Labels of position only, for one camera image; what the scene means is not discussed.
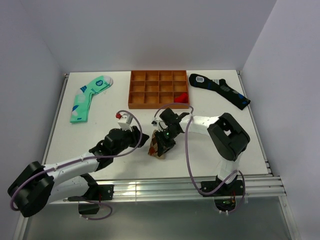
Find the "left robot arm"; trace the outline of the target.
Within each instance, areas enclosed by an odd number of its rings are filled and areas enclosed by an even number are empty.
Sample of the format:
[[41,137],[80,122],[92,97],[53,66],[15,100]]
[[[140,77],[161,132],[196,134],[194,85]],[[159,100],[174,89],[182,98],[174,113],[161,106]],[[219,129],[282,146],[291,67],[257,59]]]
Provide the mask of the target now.
[[124,150],[130,148],[134,151],[143,147],[148,139],[149,136],[137,126],[131,130],[114,128],[78,157],[47,165],[34,161],[8,188],[10,208],[27,218],[57,200],[98,200],[103,192],[90,174],[106,168],[114,158],[124,156]]

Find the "red rolled sock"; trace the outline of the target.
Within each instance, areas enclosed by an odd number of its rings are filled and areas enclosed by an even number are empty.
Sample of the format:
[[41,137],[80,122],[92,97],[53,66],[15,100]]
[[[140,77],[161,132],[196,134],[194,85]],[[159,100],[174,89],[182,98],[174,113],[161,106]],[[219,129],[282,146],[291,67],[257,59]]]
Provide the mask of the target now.
[[175,103],[189,103],[189,96],[186,92],[183,92],[181,95],[174,98]]

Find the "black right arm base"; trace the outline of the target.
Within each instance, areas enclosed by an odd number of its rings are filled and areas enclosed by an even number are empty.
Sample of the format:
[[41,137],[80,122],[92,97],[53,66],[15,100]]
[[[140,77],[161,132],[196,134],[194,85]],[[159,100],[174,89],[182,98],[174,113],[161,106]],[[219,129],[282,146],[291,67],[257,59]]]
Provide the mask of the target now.
[[[221,180],[216,179],[213,181],[202,181],[200,190],[204,193],[210,193],[215,190]],[[224,183],[219,189],[211,194],[201,195],[203,197],[213,197],[214,205],[219,213],[226,215],[234,212],[245,202],[245,187],[243,180],[234,179],[231,183]]]

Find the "brown argyle sock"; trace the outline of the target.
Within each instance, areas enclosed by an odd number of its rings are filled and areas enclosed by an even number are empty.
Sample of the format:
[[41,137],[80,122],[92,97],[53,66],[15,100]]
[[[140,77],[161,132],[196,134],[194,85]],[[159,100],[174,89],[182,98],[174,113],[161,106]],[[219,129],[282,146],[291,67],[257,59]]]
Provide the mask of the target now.
[[162,157],[158,157],[157,155],[157,141],[156,141],[156,137],[155,137],[155,132],[164,132],[164,131],[159,131],[159,130],[154,130],[151,136],[151,142],[149,145],[149,149],[148,149],[148,155],[160,160],[164,160],[165,159],[165,154]]

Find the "aluminium frame rail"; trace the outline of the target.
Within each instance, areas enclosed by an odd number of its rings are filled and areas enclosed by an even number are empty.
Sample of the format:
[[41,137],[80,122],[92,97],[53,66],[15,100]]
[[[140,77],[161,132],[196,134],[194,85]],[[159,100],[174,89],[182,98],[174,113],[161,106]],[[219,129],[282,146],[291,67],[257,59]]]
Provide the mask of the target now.
[[[103,202],[160,202],[209,200],[195,189],[188,177],[145,180],[98,180],[98,185],[114,185],[112,200]],[[247,198],[284,197],[287,192],[279,176],[246,176]],[[79,186],[72,184],[70,190],[52,191],[48,203],[73,203],[69,197],[83,196]]]

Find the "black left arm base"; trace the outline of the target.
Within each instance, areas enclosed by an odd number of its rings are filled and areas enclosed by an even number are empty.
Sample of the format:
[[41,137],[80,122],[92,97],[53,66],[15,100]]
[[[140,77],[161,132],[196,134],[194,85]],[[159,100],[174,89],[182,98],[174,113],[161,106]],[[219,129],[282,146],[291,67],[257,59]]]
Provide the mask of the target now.
[[114,185],[113,184],[98,184],[90,186],[88,191],[83,196],[71,196],[67,200],[69,202],[86,202],[78,204],[78,212],[80,215],[96,215],[102,209],[103,201],[113,199]]

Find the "mint green sock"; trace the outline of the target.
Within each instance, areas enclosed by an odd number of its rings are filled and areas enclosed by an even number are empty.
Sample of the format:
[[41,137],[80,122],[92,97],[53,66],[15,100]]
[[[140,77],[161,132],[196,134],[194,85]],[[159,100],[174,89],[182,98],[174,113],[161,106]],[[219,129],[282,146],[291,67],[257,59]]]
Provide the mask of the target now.
[[113,83],[114,81],[110,76],[101,75],[80,87],[74,97],[69,122],[72,124],[86,123],[93,96],[110,88]]

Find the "black blue sock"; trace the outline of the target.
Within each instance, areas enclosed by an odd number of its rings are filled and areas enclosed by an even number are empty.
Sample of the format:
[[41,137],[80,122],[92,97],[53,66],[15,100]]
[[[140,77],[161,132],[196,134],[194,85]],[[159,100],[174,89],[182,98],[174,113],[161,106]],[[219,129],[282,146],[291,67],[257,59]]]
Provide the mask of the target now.
[[243,110],[251,103],[242,93],[230,87],[223,78],[209,79],[206,76],[192,73],[189,76],[189,83],[192,87],[216,92],[240,110]]

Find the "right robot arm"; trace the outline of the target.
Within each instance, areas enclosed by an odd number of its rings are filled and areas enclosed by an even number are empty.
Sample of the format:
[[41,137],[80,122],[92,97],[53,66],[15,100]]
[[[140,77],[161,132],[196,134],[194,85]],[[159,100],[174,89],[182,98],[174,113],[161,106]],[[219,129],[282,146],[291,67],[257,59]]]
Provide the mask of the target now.
[[169,107],[159,117],[154,116],[151,122],[156,130],[152,134],[149,155],[163,157],[176,145],[175,138],[179,134],[191,132],[209,136],[222,159],[216,189],[222,195],[229,194],[234,188],[241,155],[251,140],[235,118],[229,113],[212,117],[192,112],[177,114]]

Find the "orange compartment tray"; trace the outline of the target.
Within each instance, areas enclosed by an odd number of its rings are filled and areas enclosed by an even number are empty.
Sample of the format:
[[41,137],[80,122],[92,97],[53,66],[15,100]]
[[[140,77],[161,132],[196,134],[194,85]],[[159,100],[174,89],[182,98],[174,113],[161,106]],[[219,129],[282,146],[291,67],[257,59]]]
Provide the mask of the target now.
[[[175,103],[175,97],[188,94],[189,103]],[[173,109],[186,109],[190,104],[186,70],[132,70],[128,94],[129,109],[159,109],[172,104]]]

